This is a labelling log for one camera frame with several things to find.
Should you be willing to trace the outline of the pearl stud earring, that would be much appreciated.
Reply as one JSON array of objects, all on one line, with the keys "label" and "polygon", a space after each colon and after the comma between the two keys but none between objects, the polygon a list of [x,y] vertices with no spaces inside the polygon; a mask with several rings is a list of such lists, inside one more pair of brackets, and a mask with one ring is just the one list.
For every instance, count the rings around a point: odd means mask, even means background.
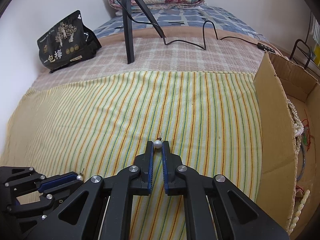
[{"label": "pearl stud earring", "polygon": [[83,177],[84,174],[83,174],[83,172],[84,172],[84,171],[81,171],[81,172],[77,175],[77,177],[76,177],[77,180],[80,180],[80,181],[83,181],[83,180],[84,180],[84,177]]},{"label": "pearl stud earring", "polygon": [[158,137],[154,142],[153,142],[154,148],[160,149],[162,148],[162,138]]}]

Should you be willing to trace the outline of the yellow striped cloth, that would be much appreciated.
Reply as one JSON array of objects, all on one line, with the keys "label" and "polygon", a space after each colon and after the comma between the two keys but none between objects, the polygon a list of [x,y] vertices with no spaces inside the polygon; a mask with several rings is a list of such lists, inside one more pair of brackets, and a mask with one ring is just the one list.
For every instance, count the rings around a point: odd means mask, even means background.
[{"label": "yellow striped cloth", "polygon": [[242,72],[138,71],[31,88],[7,125],[1,165],[89,180],[133,164],[148,141],[167,141],[199,174],[223,174],[256,200],[262,161],[253,83]]}]

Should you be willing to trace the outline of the dark blue bangle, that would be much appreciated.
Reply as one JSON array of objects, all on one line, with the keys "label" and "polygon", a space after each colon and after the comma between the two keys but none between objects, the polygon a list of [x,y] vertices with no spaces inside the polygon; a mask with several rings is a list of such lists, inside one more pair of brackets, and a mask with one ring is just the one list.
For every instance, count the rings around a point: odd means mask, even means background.
[{"label": "dark blue bangle", "polygon": [[298,173],[297,173],[297,181],[300,181],[304,175],[306,167],[306,149],[303,143],[300,144],[300,150],[298,152]]}]

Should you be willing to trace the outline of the black snack bag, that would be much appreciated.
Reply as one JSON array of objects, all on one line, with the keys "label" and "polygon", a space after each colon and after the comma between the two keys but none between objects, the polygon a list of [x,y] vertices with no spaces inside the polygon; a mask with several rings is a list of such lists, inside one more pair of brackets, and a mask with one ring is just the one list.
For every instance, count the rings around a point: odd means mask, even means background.
[{"label": "black snack bag", "polygon": [[51,73],[95,57],[101,44],[76,10],[51,27],[38,40],[39,58]]}]

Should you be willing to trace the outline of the brown cardboard box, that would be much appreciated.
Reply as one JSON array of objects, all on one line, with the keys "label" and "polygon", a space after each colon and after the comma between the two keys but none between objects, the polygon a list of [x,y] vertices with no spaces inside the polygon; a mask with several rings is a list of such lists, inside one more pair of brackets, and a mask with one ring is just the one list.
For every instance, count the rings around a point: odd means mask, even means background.
[{"label": "brown cardboard box", "polygon": [[[310,195],[291,233],[302,237],[319,214],[319,82],[299,65],[282,56],[265,53],[254,78],[262,131],[262,168],[256,203],[285,230],[299,205],[296,186]],[[293,122],[287,100],[294,104],[300,120],[310,128],[311,145],[306,152],[304,175],[297,181]]]}]

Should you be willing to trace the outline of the pink checked blanket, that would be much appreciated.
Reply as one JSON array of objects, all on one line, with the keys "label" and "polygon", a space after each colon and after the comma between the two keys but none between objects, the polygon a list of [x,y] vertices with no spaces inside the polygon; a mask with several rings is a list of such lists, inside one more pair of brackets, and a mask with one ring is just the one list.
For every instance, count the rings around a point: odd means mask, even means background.
[{"label": "pink checked blanket", "polygon": [[136,38],[132,64],[127,64],[124,42],[108,44],[90,60],[54,73],[44,68],[32,88],[45,90],[65,83],[136,71],[256,73],[264,55],[257,47],[242,41],[207,38],[206,43],[207,49],[202,50],[181,42],[165,46],[158,38]]}]

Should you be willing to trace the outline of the black tripod stand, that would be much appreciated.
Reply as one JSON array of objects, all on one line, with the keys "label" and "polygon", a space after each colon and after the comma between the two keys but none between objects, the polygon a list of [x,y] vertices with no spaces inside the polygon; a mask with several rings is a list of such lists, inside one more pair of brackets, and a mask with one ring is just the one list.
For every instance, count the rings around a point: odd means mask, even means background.
[{"label": "black tripod stand", "polygon": [[[152,25],[154,29],[157,31],[160,38],[165,38],[165,34],[162,28],[158,25],[156,19],[153,14],[145,4],[143,0],[134,0],[138,7],[142,10],[144,15],[147,17],[149,22],[146,24]],[[125,37],[125,48],[127,55],[127,63],[131,64],[135,61],[134,54],[134,46],[133,46],[133,30],[132,30],[132,22],[136,22],[131,15],[131,0],[120,0],[119,4],[122,7],[123,13],[123,26],[124,26],[124,37]]]}]

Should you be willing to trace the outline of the black clothes rack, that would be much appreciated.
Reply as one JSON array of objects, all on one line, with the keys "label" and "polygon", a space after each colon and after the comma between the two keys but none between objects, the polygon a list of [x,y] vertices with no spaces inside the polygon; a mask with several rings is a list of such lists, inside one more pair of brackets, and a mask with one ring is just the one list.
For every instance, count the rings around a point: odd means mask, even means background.
[{"label": "black clothes rack", "polygon": [[306,37],[295,41],[289,59],[319,77],[319,23],[312,12]]}]

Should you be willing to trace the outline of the blue patterned bedsheet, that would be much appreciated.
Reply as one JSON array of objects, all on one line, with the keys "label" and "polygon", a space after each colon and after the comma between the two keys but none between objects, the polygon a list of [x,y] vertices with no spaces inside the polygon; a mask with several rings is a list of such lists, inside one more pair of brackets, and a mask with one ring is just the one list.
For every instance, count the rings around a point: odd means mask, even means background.
[{"label": "blue patterned bedsheet", "polygon": [[[202,27],[204,21],[209,20],[215,24],[216,29],[239,33],[257,40],[266,41],[262,34],[257,33],[244,21],[220,7],[201,5],[199,7],[188,9],[172,8],[152,10],[151,12],[161,27]],[[131,15],[139,22],[149,22],[142,12],[133,12]],[[135,22],[132,22],[132,24],[133,30],[152,27],[151,25],[137,24]],[[97,38],[122,32],[123,19],[120,13],[118,13],[115,18],[107,21],[94,31]]]}]

